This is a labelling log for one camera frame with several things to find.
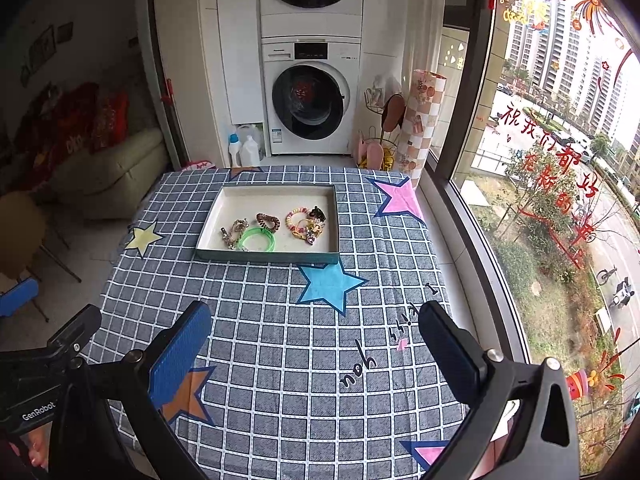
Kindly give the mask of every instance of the white curtain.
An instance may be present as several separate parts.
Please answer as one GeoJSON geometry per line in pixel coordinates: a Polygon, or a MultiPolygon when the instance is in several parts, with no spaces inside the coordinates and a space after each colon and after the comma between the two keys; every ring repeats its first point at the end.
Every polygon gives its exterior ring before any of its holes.
{"type": "Polygon", "coordinates": [[[413,70],[436,72],[444,19],[444,0],[408,0],[402,56],[402,95],[411,88],[413,70]]]}

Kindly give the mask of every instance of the cardboard tray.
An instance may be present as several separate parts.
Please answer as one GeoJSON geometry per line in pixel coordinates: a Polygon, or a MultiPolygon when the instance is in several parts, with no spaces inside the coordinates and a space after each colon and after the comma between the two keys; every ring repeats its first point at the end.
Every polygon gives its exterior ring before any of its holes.
{"type": "MultiPolygon", "coordinates": [[[[294,222],[303,216],[295,215],[294,222]]],[[[219,262],[270,262],[286,264],[336,264],[338,252],[338,212],[335,188],[329,184],[260,184],[223,186],[209,210],[196,254],[205,260],[219,262]],[[285,217],[299,207],[309,210],[318,206],[326,216],[324,230],[313,245],[296,238],[285,225],[285,217]],[[249,228],[258,227],[256,214],[280,219],[274,233],[276,247],[271,253],[263,249],[267,240],[256,235],[247,240],[248,251],[229,250],[222,240],[220,228],[231,231],[236,219],[246,218],[249,228]]]]}

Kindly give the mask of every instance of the metal bolt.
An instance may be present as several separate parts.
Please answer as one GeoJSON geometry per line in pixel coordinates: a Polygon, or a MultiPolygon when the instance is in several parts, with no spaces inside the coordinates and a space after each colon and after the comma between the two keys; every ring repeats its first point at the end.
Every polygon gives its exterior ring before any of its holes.
{"type": "Polygon", "coordinates": [[[74,357],[73,359],[71,359],[71,361],[69,361],[69,367],[75,370],[76,368],[81,367],[82,363],[84,363],[84,359],[82,359],[81,357],[74,357]]]}
{"type": "Polygon", "coordinates": [[[486,356],[489,358],[489,361],[493,361],[494,363],[501,363],[504,360],[502,352],[495,348],[489,348],[486,351],[486,356]]]}
{"type": "Polygon", "coordinates": [[[127,363],[137,363],[142,359],[143,351],[138,348],[134,348],[133,350],[129,350],[127,354],[124,356],[124,360],[127,363]]]}
{"type": "Polygon", "coordinates": [[[546,358],[545,363],[552,370],[559,370],[560,369],[560,361],[558,361],[558,359],[556,359],[555,357],[546,358]]]}

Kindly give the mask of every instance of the gray checkered tablecloth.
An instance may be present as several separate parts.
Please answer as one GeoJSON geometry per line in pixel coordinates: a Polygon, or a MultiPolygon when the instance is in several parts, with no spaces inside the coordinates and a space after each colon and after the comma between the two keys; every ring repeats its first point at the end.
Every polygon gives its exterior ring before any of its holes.
{"type": "MultiPolygon", "coordinates": [[[[207,303],[213,329],[194,367],[212,367],[201,390],[212,424],[180,415],[180,441],[210,478],[224,480],[417,479],[401,441],[448,440],[464,410],[424,345],[410,303],[447,293],[427,228],[411,216],[374,216],[386,198],[368,178],[399,173],[271,166],[166,174],[136,217],[163,236],[144,256],[124,250],[102,294],[102,327],[89,362],[146,348],[193,300],[207,303]],[[345,272],[368,280],[346,295],[346,312],[298,304],[307,280],[298,266],[199,260],[198,235],[222,185],[331,183],[345,272]],[[398,338],[407,346],[399,351],[398,338]],[[375,366],[353,373],[362,358],[375,366]],[[350,374],[346,387],[340,379],[350,374]]],[[[119,402],[113,414],[140,449],[119,402]]]]}

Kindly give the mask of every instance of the star print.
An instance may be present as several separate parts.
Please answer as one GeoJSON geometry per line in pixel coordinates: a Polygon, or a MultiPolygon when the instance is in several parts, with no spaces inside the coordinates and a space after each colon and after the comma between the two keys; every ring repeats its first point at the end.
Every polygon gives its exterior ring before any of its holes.
{"type": "Polygon", "coordinates": [[[385,201],[374,216],[409,215],[421,224],[424,224],[424,217],[422,216],[422,211],[420,210],[418,199],[415,197],[414,188],[409,177],[404,179],[400,184],[382,182],[380,180],[373,180],[372,178],[370,178],[369,181],[386,195],[385,201]]]}
{"type": "Polygon", "coordinates": [[[264,173],[263,169],[259,168],[258,166],[247,166],[244,168],[231,168],[231,170],[229,170],[229,182],[236,179],[238,175],[240,175],[241,173],[244,173],[245,171],[248,171],[250,173],[264,173]]]}
{"type": "Polygon", "coordinates": [[[401,440],[404,447],[420,465],[422,469],[428,471],[436,461],[437,457],[444,451],[449,443],[448,440],[401,440]]]}
{"type": "Polygon", "coordinates": [[[342,316],[346,311],[347,292],[369,280],[344,272],[342,261],[324,267],[298,266],[307,284],[298,304],[322,300],[342,316]]]}
{"type": "Polygon", "coordinates": [[[138,227],[133,228],[133,238],[127,244],[125,249],[137,249],[142,258],[145,257],[146,248],[153,242],[162,240],[162,235],[156,233],[156,222],[153,222],[146,229],[140,229],[138,227]]]}
{"type": "Polygon", "coordinates": [[[215,369],[215,366],[208,366],[192,368],[187,372],[173,400],[162,405],[162,416],[168,424],[171,424],[178,415],[184,415],[191,420],[199,420],[215,426],[200,400],[200,393],[215,369]]]}

